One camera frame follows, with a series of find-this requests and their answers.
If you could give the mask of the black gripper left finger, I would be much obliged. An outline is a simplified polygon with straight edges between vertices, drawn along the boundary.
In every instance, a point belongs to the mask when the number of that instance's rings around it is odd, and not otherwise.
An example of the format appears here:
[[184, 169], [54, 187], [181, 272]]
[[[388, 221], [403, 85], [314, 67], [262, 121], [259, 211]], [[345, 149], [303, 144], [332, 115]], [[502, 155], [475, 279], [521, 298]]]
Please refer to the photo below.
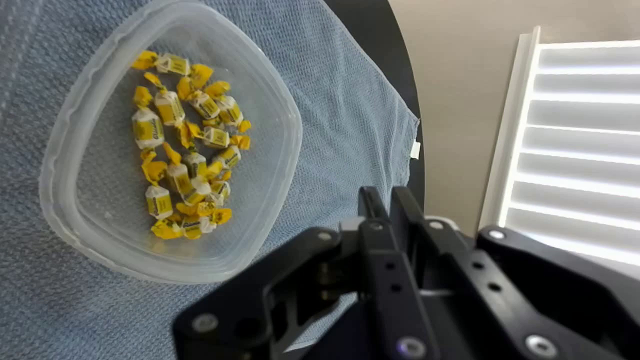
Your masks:
[[357, 214], [366, 220], [385, 220], [388, 211], [373, 186], [361, 186], [357, 189]]

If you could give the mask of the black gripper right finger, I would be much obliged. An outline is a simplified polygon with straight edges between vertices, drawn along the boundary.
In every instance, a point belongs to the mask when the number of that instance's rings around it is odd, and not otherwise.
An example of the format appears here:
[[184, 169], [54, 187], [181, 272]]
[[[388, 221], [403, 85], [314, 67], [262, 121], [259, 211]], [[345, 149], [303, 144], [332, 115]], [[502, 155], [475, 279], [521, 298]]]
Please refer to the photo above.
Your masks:
[[420, 224], [423, 220], [418, 200], [407, 187], [402, 186], [392, 189], [390, 215], [407, 224]]

